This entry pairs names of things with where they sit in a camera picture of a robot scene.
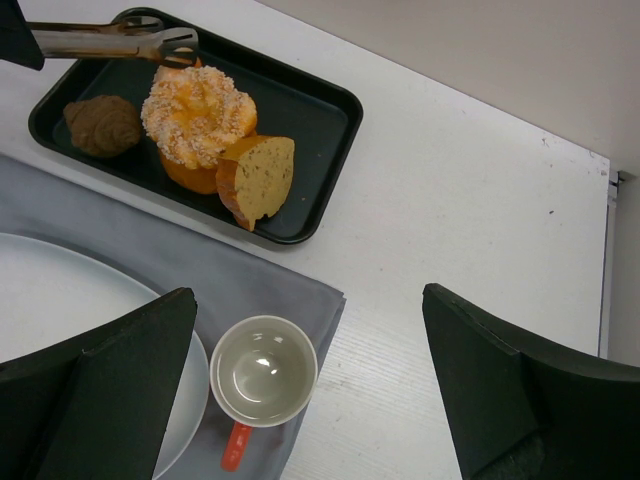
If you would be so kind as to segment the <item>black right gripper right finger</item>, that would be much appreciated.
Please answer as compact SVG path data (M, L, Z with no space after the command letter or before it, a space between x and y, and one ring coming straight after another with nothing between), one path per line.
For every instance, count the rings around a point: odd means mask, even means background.
M422 310L463 478L638 478L638 368L550 341L436 283Z

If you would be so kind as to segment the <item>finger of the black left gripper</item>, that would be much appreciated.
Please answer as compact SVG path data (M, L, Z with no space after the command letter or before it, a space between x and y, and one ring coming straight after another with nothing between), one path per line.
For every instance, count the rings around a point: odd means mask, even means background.
M0 0L0 57L32 70L41 70L45 58L17 0Z

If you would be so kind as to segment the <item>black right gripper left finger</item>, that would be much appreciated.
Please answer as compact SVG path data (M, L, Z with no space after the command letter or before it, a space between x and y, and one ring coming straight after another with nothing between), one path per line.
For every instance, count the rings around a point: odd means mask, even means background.
M151 478L196 314L178 288L2 363L2 478Z

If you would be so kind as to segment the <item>metal tongs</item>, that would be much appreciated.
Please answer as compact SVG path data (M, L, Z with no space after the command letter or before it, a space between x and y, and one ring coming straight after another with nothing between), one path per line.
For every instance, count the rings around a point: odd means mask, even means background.
M177 68L169 59L179 47L198 55L198 34L192 28L164 26L153 16L126 16L109 24L30 22L45 58L144 59Z

